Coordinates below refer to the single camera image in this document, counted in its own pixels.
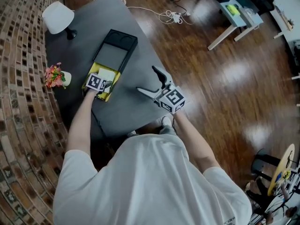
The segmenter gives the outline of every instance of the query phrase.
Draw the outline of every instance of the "white t-shirt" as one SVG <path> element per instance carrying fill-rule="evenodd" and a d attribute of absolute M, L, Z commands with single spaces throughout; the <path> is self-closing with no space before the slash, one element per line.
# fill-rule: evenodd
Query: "white t-shirt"
<path fill-rule="evenodd" d="M 88 154 L 65 154 L 56 225 L 246 225 L 251 205 L 219 167 L 201 174 L 174 135 L 128 138 L 97 172 Z"/>

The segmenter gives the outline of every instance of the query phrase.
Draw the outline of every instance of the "gray panel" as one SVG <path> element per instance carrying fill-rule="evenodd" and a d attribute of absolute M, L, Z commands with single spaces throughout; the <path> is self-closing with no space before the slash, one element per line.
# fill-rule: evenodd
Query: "gray panel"
<path fill-rule="evenodd" d="M 122 0 L 95 0 L 75 11 L 69 26 L 77 30 L 73 40 L 66 33 L 46 32 L 46 53 L 49 65 L 61 62 L 61 69 L 72 74 L 70 85 L 56 88 L 64 123 L 68 127 L 82 102 L 81 86 L 93 63 L 92 59 L 110 29 L 138 37 L 138 44 L 125 67 L 108 102 L 97 99 L 93 111 L 108 137 L 124 135 L 166 114 L 135 88 L 156 90 L 161 86 L 151 66 L 163 67 L 153 47 Z M 91 139 L 102 137 L 92 118 Z"/>
<path fill-rule="evenodd" d="M 118 71 L 126 54 L 126 50 L 104 43 L 95 62 Z"/>

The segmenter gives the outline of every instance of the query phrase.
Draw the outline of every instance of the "brick wall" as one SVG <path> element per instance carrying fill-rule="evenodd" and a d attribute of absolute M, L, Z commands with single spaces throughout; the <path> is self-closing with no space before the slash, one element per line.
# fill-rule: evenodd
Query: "brick wall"
<path fill-rule="evenodd" d="M 41 17 L 53 1 L 0 0 L 0 224 L 52 223 L 67 138 L 43 85 Z"/>

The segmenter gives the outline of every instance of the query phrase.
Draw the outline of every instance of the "potted plant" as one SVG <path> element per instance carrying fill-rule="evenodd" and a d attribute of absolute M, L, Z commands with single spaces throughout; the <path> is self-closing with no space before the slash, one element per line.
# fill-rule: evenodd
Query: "potted plant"
<path fill-rule="evenodd" d="M 58 62 L 56 65 L 47 67 L 44 73 L 45 75 L 45 85 L 48 88 L 60 87 L 63 86 L 66 88 L 71 82 L 71 74 L 64 72 L 60 68 L 61 62 Z"/>

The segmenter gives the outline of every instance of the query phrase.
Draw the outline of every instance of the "open box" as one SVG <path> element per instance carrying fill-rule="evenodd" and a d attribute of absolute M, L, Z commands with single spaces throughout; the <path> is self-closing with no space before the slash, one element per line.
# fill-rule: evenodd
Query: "open box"
<path fill-rule="evenodd" d="M 109 89 L 105 89 L 102 94 L 97 96 L 107 102 L 136 45 L 137 37 L 111 29 L 93 58 L 94 63 L 82 89 L 84 89 L 90 73 L 97 73 L 101 78 L 112 82 Z"/>

